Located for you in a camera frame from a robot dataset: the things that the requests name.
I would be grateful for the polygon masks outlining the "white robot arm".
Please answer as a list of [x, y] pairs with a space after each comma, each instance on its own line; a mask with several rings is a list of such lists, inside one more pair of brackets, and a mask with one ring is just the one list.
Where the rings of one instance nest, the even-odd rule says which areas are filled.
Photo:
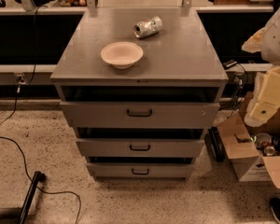
[[265, 74], [257, 74], [253, 98], [245, 113], [245, 124], [259, 127], [280, 108], [280, 7], [263, 28], [244, 42], [242, 50], [259, 51], [261, 58], [272, 65]]

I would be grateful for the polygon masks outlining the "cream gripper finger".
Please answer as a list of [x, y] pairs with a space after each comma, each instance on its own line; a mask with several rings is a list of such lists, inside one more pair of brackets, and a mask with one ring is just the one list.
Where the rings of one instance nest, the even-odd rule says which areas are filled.
[[265, 32], [264, 28], [256, 31], [252, 36], [250, 36], [242, 45], [242, 50], [249, 53], [256, 53], [262, 51], [262, 38]]
[[266, 73], [257, 73], [253, 98], [245, 113], [245, 124], [259, 127], [273, 117], [280, 108], [280, 66]]

